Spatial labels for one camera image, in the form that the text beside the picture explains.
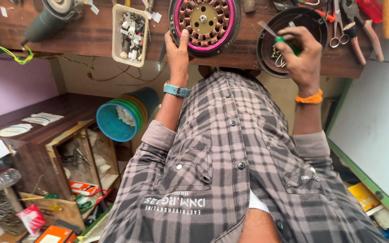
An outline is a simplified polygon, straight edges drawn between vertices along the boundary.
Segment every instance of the hand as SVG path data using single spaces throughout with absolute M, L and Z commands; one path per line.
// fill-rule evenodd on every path
M 310 97 L 319 92 L 322 45 L 315 40 L 306 27 L 288 27 L 277 33 L 286 41 L 295 43 L 302 52 L 296 56 L 284 42 L 275 47 L 286 61 L 290 77 L 298 85 L 300 97 Z
M 179 39 L 179 47 L 177 48 L 170 36 L 170 30 L 165 34 L 166 54 L 170 69 L 170 84 L 185 87 L 188 80 L 188 30 L 184 29 Z

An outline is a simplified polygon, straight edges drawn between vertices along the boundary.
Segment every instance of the orange box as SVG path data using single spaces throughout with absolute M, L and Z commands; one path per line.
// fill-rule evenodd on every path
M 72 230 L 51 225 L 35 243 L 73 243 L 75 240 L 76 234 Z
M 91 195 L 97 189 L 97 185 L 83 182 L 68 181 L 74 194 Z
M 381 205 L 378 198 L 362 183 L 358 183 L 348 188 L 357 198 L 364 211 L 368 211 L 374 207 Z

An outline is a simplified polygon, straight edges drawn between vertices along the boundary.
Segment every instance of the plaid shirt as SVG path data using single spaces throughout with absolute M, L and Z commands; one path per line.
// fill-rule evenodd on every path
M 333 171 L 324 132 L 289 137 L 283 113 L 249 77 L 199 81 L 178 131 L 152 121 L 142 141 L 101 243 L 238 242 L 250 189 L 282 242 L 387 242 Z

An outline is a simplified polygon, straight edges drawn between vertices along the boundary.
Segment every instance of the magenta rim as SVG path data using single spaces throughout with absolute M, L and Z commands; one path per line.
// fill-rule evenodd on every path
M 233 31 L 233 20 L 235 18 L 235 9 L 233 7 L 233 2 L 232 0 L 226 0 L 227 2 L 227 5 L 229 6 L 229 17 L 232 16 L 232 18 L 229 18 L 229 30 L 231 31 L 226 31 L 226 33 L 224 34 L 224 37 L 221 38 L 217 43 L 215 43 L 214 45 L 210 45 L 208 47 L 199 47 L 199 46 L 195 46 L 193 45 L 192 43 L 188 42 L 187 43 L 187 46 L 191 47 L 192 49 L 195 49 L 199 52 L 207 52 L 207 51 L 210 51 L 218 46 L 220 46 L 223 42 L 227 41 L 229 35 L 230 35 L 230 32 Z M 176 7 L 175 7 L 175 13 L 174 13 L 174 19 L 177 20 L 178 19 L 178 16 L 179 16 L 179 9 L 181 8 L 181 3 L 182 1 L 181 0 L 178 0 L 178 3 L 176 4 Z M 176 29 L 176 32 L 178 34 L 178 37 L 181 38 L 181 30 L 179 29 L 179 23 L 176 22 L 175 24 L 175 29 Z

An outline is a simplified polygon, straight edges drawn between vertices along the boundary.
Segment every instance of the teal smartwatch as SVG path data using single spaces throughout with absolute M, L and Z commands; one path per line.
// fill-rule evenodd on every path
M 163 92 L 177 96 L 177 97 L 185 98 L 185 97 L 190 96 L 190 93 L 192 92 L 192 90 L 187 89 L 187 88 L 177 87 L 175 85 L 171 85 L 171 84 L 169 84 L 169 81 L 167 81 L 165 83 L 165 87 L 163 89 Z

